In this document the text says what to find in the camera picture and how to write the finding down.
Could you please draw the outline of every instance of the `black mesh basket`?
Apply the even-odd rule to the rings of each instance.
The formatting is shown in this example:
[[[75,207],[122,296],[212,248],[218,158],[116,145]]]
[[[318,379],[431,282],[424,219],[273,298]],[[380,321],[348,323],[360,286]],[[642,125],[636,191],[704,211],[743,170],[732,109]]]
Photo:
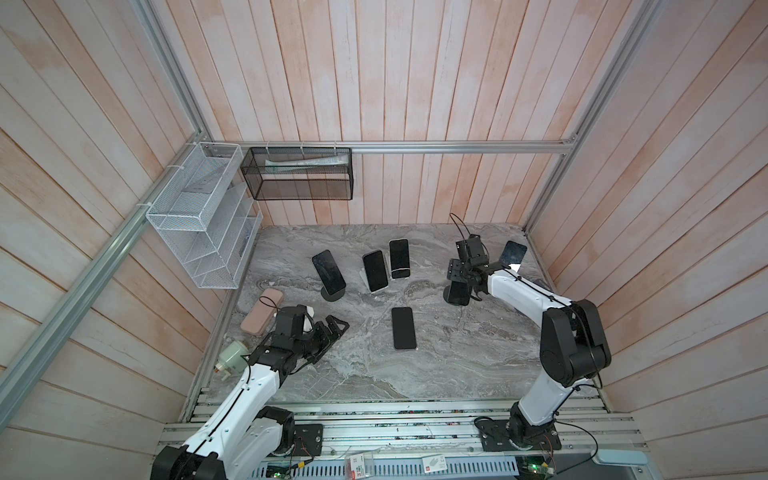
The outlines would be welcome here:
[[[352,200],[349,148],[251,147],[240,169],[255,200]]]

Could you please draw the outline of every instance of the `marble table surface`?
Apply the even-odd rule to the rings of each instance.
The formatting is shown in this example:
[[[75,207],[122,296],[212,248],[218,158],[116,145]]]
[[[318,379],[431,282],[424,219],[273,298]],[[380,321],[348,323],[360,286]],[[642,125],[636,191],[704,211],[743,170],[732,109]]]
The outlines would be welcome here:
[[[527,244],[512,225],[469,228],[482,236],[492,260],[507,240]],[[359,275],[362,255],[380,249],[388,259],[389,241],[397,238],[409,241],[411,276],[390,279],[387,288],[370,293]],[[284,306],[312,306],[315,319],[333,314],[351,327],[319,363],[289,377],[273,402],[519,398],[541,368],[539,328],[489,296],[468,306],[443,300],[449,284],[445,271],[460,239],[453,224],[263,228],[223,345],[233,339],[250,349],[258,344],[260,338],[243,332],[240,323],[261,292],[274,287],[285,293]],[[334,303],[320,296],[322,284],[311,262],[325,249],[347,283],[346,294]],[[543,278],[530,253],[520,274]],[[395,350],[392,345],[390,310],[396,306],[413,309],[417,350]],[[236,376],[223,381],[215,374],[209,398],[223,399],[235,382]]]

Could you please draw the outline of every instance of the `label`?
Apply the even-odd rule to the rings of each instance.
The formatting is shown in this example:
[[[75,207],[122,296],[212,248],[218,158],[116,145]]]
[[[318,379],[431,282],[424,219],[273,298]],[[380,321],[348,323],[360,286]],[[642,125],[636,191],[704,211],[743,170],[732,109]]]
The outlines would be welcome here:
[[[363,458],[362,453],[348,457],[346,467],[352,480],[366,477],[366,460]]]
[[[445,455],[433,455],[431,457],[422,458],[424,463],[424,472],[442,472],[448,470],[448,463],[445,460]]]

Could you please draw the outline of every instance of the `phone screen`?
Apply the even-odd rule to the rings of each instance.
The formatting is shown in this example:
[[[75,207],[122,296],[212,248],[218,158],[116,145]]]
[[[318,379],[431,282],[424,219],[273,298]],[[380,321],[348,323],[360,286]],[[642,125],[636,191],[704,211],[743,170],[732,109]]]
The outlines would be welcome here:
[[[448,290],[448,303],[451,305],[469,305],[469,284],[461,282],[451,282],[451,288]]]
[[[407,239],[402,238],[389,242],[389,263],[392,266],[392,278],[406,278],[411,275]]]
[[[387,280],[386,266],[384,265],[384,253],[381,250],[368,253],[362,256],[362,264],[366,268],[366,277],[368,277],[368,287],[372,292],[381,290],[389,285]]]
[[[498,258],[498,261],[507,266],[520,266],[520,264],[523,263],[523,257],[525,257],[525,252],[527,251],[528,247],[525,245],[509,240],[504,247],[502,255]]]
[[[395,341],[395,350],[416,348],[416,331],[413,326],[411,307],[397,306],[392,309],[392,338]]]
[[[329,295],[338,293],[346,288],[344,277],[341,276],[339,267],[336,265],[330,250],[324,250],[312,257],[312,263]]]

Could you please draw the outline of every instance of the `wooden plank wall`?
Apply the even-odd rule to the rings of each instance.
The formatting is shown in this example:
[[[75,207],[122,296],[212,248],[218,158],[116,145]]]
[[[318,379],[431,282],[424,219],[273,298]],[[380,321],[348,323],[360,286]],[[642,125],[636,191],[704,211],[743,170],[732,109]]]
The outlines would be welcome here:
[[[768,475],[767,25],[670,2],[531,234],[665,478]]]
[[[214,138],[570,137],[638,0],[153,0]],[[558,155],[356,156],[275,224],[524,223]]]
[[[0,370],[194,132],[131,4],[0,2]],[[221,308],[148,231],[0,434],[4,478],[147,478]]]

